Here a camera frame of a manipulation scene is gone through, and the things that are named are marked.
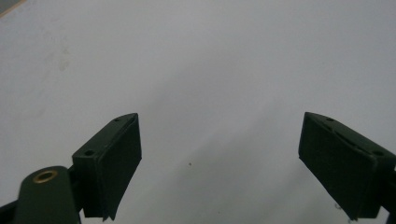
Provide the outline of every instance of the brown edge trim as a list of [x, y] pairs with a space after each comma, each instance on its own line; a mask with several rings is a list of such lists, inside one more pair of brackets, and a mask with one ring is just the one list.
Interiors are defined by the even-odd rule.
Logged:
[[12, 7], [10, 7], [9, 9], [7, 9], [6, 11], [0, 13], [0, 18], [2, 18], [4, 15], [6, 15], [8, 12], [10, 12], [12, 9], [14, 9], [15, 7], [18, 7], [20, 4], [26, 2], [26, 0], [21, 0], [19, 2], [17, 2], [16, 4], [14, 4]]

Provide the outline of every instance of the white surface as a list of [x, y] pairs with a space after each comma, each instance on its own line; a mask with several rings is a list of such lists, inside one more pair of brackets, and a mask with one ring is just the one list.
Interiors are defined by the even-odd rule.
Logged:
[[396, 153], [395, 19], [391, 0], [29, 0], [0, 19], [0, 204], [137, 112], [114, 223], [347, 223], [298, 159], [303, 115]]

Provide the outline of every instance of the wooden edge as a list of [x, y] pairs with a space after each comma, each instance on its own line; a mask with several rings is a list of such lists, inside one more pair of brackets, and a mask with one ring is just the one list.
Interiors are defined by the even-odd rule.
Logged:
[[0, 13], [0, 18], [2, 18], [8, 12], [12, 11], [12, 9], [14, 9], [15, 7], [18, 7], [20, 4], [22, 4], [24, 2], [26, 2], [26, 0], [21, 0], [21, 1], [17, 2], [16, 4], [14, 4], [12, 7], [8, 8], [6, 11]]

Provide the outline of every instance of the round hole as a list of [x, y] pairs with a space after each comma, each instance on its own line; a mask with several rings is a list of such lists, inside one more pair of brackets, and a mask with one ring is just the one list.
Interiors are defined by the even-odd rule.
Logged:
[[91, 156], [91, 155], [93, 155], [93, 153], [95, 153], [95, 152], [92, 151], [92, 150], [88, 150], [88, 151], [86, 151], [86, 152], [84, 153], [84, 155], [86, 155], [86, 156]]
[[382, 153], [382, 152], [380, 152], [380, 151], [374, 151], [373, 152], [375, 155], [377, 155], [377, 156], [383, 156], [384, 155], [384, 153]]
[[35, 178], [33, 178], [33, 182], [35, 182], [37, 184], [42, 184], [42, 183], [50, 181], [57, 174], [58, 174], [58, 172], [56, 170], [43, 171], [40, 174], [36, 175]]

